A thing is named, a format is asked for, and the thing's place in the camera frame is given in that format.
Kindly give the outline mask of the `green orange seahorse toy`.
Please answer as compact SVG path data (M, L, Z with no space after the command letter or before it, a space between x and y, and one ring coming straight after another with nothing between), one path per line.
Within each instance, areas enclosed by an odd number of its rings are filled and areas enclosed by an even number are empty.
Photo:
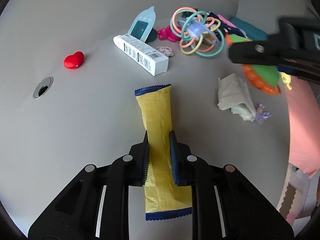
M280 72L274 66L242 64L247 81L256 89L268 95L280 95Z

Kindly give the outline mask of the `yellow blue snack wrapper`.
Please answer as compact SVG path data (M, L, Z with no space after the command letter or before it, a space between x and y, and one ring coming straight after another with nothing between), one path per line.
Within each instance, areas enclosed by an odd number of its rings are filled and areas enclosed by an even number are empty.
M145 219L167 220L192 214L191 187L174 183L169 132L171 85L155 85L135 90L143 125L148 135L149 164L145 195Z

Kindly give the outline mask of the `teal pillow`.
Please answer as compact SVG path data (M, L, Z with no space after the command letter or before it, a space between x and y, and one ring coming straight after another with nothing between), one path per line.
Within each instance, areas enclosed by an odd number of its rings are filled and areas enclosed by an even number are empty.
M266 41L268 38L268 33L248 22L240 20L237 17L232 17L229 21L239 29L243 30L246 35L254 41Z

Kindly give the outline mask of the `navy patterned blanket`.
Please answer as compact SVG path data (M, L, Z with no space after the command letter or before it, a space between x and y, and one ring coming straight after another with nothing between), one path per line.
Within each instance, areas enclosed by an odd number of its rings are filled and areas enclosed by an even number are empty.
M207 16L213 17L213 18L219 20L218 15L214 14L213 12L207 12ZM240 37L248 38L248 36L246 35L246 33L243 30L239 29L238 27L236 27L236 28L230 27L222 21L220 21L219 29L223 33L224 36L226 34L235 34Z

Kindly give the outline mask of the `yellow plush duck toy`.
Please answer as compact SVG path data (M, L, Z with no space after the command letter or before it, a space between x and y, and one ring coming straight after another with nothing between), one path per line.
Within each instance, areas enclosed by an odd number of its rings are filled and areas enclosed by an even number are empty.
M291 90L291 75L284 72L280 72L283 84L287 87L288 90Z

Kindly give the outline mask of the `pink folded cloth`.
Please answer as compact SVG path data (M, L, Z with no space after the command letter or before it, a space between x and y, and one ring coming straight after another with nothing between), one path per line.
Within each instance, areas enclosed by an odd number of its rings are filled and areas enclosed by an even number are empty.
M220 21L224 22L228 26L236 28L236 26L232 22L230 22L229 20L225 19L222 15L218 15L218 18L219 18Z

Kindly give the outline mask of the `crumpled white tissue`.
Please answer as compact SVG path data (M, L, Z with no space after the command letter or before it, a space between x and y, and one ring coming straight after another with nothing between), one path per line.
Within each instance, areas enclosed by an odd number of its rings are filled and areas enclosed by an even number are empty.
M244 121L255 120L256 110L245 80L233 73L223 79L219 78L218 87L217 106L220 110L230 110Z

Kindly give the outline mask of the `pink bed sheet mattress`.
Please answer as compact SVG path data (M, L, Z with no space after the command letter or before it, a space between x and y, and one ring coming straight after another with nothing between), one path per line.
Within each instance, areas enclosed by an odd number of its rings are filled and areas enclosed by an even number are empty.
M307 81L291 77L286 90L290 121L289 163L313 177L319 170L319 106Z

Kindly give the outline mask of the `purple bow hair clip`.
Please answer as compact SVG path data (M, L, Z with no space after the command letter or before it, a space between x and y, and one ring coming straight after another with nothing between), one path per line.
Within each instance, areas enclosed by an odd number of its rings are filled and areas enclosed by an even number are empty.
M272 116L272 114L265 110L265 106L263 104L255 105L256 115L255 122L262 125L264 121Z

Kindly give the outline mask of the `magenta plastic toy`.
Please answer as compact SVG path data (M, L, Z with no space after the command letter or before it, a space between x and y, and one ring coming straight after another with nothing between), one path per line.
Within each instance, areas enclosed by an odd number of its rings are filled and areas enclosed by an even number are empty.
M158 30L157 35L160 40L168 40L170 42L177 42L180 40L180 38L172 32L170 26Z

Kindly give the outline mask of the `white rectangular carton box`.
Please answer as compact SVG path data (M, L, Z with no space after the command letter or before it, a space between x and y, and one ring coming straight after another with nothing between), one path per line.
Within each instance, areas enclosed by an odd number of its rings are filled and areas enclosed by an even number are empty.
M168 71L169 58L141 40L125 34L115 36L113 42L152 76Z

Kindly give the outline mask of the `light blue plastic package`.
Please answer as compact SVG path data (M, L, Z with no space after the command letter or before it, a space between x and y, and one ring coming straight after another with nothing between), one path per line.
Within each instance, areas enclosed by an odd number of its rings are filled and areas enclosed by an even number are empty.
M127 34L145 42L156 21L155 7L140 12L132 22Z

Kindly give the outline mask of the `foam puzzle floor mat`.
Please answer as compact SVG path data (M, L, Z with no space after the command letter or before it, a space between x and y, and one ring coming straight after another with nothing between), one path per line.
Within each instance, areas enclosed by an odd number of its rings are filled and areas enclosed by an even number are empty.
M297 219L311 216L317 206L318 182L319 172L309 177L301 169L288 165L277 210L290 225Z

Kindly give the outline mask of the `red heart toy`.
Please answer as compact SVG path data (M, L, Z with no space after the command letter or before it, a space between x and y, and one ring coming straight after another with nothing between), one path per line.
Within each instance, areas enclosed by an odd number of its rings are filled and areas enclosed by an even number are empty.
M73 55L69 55L64 59L63 65L67 69L76 69L80 67L85 60L83 52L77 51Z

